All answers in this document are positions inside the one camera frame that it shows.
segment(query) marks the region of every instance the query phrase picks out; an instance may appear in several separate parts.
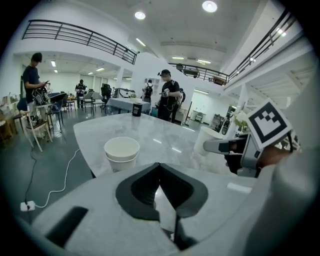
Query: white table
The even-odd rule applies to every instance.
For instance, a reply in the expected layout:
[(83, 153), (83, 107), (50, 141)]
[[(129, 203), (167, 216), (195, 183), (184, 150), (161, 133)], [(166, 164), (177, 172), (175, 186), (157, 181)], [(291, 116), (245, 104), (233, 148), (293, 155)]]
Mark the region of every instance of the white table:
[(209, 153), (201, 156), (194, 152), (198, 131), (141, 114), (108, 115), (74, 125), (76, 141), (81, 153), (97, 177), (112, 173), (105, 156), (105, 143), (115, 137), (130, 137), (140, 144), (136, 165), (155, 162), (176, 164), (186, 168), (230, 175), (223, 155)]
[[(107, 106), (118, 108), (118, 114), (121, 110), (131, 112), (134, 107), (134, 102), (129, 98), (110, 98), (106, 104)], [(142, 113), (150, 110), (151, 104), (149, 102), (142, 102)]]

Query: white cable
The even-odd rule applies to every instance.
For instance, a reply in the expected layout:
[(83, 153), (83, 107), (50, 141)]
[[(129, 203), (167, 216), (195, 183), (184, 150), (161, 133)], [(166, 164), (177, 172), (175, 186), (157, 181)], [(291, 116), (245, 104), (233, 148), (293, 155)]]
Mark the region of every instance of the white cable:
[(80, 148), (74, 153), (74, 156), (70, 159), (69, 163), (68, 163), (68, 166), (66, 167), (66, 172), (65, 172), (65, 177), (64, 177), (64, 188), (62, 190), (53, 190), (53, 191), (50, 191), (49, 194), (48, 194), (48, 198), (45, 202), (45, 205), (44, 206), (39, 206), (39, 205), (36, 205), (35, 204), (35, 207), (38, 207), (38, 208), (45, 208), (49, 202), (49, 198), (50, 198), (50, 194), (51, 193), (59, 193), (59, 192), (62, 192), (66, 189), (66, 182), (67, 182), (67, 174), (68, 174), (68, 169), (69, 169), (69, 165), (70, 165), (70, 162), (75, 158), (77, 152), (80, 150)]

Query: backpack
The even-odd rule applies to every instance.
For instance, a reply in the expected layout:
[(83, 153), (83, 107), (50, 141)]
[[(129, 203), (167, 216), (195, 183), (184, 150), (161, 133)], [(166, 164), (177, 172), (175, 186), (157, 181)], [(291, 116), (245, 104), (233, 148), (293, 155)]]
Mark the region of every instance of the backpack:
[(144, 96), (151, 97), (151, 93), (152, 93), (152, 92), (153, 92), (152, 86), (148, 85), (148, 86), (144, 89)]
[(34, 89), (32, 92), (32, 97), (37, 105), (47, 104), (47, 100), (49, 99), (47, 88), (41, 87)]

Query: white paper cup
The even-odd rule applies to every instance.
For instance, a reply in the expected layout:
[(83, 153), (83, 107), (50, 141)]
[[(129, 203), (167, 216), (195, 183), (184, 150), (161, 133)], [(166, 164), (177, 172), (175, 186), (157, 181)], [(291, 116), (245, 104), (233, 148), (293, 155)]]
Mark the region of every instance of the white paper cup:
[(204, 142), (212, 139), (223, 139), (224, 135), (216, 132), (208, 127), (201, 126), (198, 138), (196, 138), (193, 150), (199, 153), (201, 156), (206, 156), (209, 152), (204, 150)]
[(139, 150), (139, 143), (135, 139), (129, 137), (112, 138), (104, 144), (106, 156), (116, 162), (132, 160), (137, 156)]
[(109, 160), (111, 168), (116, 172), (122, 171), (125, 169), (134, 168), (136, 166), (137, 156), (138, 155), (136, 155), (133, 159), (129, 161), (113, 161), (107, 156), (107, 154), (105, 154), (105, 157)]

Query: white pillar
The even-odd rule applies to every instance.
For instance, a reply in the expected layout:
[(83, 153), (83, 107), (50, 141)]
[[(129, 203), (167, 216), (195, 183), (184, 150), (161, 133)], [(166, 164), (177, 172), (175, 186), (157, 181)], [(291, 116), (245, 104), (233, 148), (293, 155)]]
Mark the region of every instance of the white pillar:
[(123, 76), (124, 76), (124, 68), (120, 67), (118, 70), (118, 74), (116, 75), (116, 87), (115, 88), (121, 88)]
[[(241, 92), (240, 92), (240, 96), (238, 99), (238, 103), (236, 105), (236, 110), (234, 111), (235, 114), (239, 113), (240, 111), (243, 110), (243, 108), (245, 107), (245, 105), (248, 103), (248, 99), (249, 99), (249, 94), (248, 94), (248, 90), (247, 90), (247, 86), (244, 83), (243, 85), (241, 85)], [(231, 122), (229, 129), (226, 133), (226, 137), (228, 139), (232, 139), (235, 137), (236, 133), (237, 133), (238, 127), (236, 126), (235, 122)]]

